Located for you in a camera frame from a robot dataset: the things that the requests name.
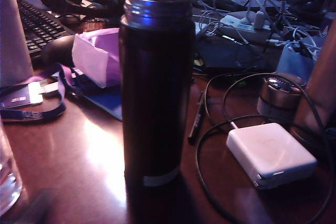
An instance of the black keyboard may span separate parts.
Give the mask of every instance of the black keyboard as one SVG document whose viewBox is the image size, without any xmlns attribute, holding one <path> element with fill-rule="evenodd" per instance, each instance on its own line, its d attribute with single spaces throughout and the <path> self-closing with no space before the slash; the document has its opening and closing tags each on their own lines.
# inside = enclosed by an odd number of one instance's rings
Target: black keyboard
<svg viewBox="0 0 336 224">
<path fill-rule="evenodd" d="M 40 58 L 41 50 L 48 42 L 62 36 L 75 34 L 53 15 L 30 3 L 17 0 L 17 5 L 32 61 Z"/>
</svg>

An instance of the thermos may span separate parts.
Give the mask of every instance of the thermos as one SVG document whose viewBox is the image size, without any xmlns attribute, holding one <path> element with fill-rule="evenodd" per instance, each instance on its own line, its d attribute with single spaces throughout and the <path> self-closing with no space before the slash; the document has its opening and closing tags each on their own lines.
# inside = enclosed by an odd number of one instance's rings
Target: thermos
<svg viewBox="0 0 336 224">
<path fill-rule="evenodd" d="M 125 181 L 156 187 L 179 173 L 195 25 L 190 0 L 125 0 L 119 30 Z"/>
</svg>

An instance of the drinking glass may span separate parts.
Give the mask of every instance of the drinking glass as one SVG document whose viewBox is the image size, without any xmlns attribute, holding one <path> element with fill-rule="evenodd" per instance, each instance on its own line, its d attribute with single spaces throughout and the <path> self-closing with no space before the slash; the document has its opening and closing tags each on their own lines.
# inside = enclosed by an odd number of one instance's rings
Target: drinking glass
<svg viewBox="0 0 336 224">
<path fill-rule="evenodd" d="M 0 117 L 0 216 L 18 199 L 22 180 Z"/>
</svg>

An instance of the laptop charger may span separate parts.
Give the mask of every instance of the laptop charger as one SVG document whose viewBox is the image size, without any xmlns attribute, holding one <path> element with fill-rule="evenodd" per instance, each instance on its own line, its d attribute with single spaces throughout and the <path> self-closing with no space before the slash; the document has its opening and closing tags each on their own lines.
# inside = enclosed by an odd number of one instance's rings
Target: laptop charger
<svg viewBox="0 0 336 224">
<path fill-rule="evenodd" d="M 257 189 L 310 177 L 317 160 L 280 124 L 231 130 L 227 147 Z"/>
</svg>

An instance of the wooden desk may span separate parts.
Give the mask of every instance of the wooden desk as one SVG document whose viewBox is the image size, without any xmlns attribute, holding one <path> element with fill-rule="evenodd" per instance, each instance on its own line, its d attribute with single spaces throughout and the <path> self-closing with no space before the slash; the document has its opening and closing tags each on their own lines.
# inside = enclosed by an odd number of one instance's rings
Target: wooden desk
<svg viewBox="0 0 336 224">
<path fill-rule="evenodd" d="M 191 86 L 185 136 L 206 81 Z M 211 113 L 223 120 L 223 87 L 210 90 Z M 256 114 L 258 84 L 232 93 L 231 116 Z M 24 183 L 18 202 L 2 220 L 16 220 L 42 189 L 52 198 L 41 223 L 228 223 L 207 200 L 197 178 L 195 146 L 185 137 L 181 175 L 162 189 L 133 191 L 123 177 L 122 123 L 95 105 L 66 99 L 63 115 L 47 123 L 5 123 Z M 252 121 L 238 123 L 238 126 Z M 204 119 L 202 130 L 210 127 Z M 317 212 L 329 187 L 322 163 L 311 178 L 272 190 L 257 191 L 225 146 L 226 135 L 212 136 L 201 154 L 202 173 L 216 199 L 248 223 L 305 223 Z M 317 223 L 336 222 L 336 194 Z"/>
</svg>

